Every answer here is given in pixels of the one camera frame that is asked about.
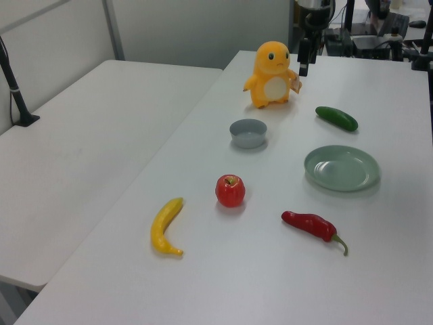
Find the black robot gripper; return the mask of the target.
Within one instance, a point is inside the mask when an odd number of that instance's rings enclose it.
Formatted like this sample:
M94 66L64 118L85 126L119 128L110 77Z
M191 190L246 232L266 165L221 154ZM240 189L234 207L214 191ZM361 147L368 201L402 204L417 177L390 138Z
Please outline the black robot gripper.
M335 1L330 0L306 0L299 1L299 27L304 32L298 49L299 75L306 77L309 64L314 64L317 57L317 35L325 30L335 14Z

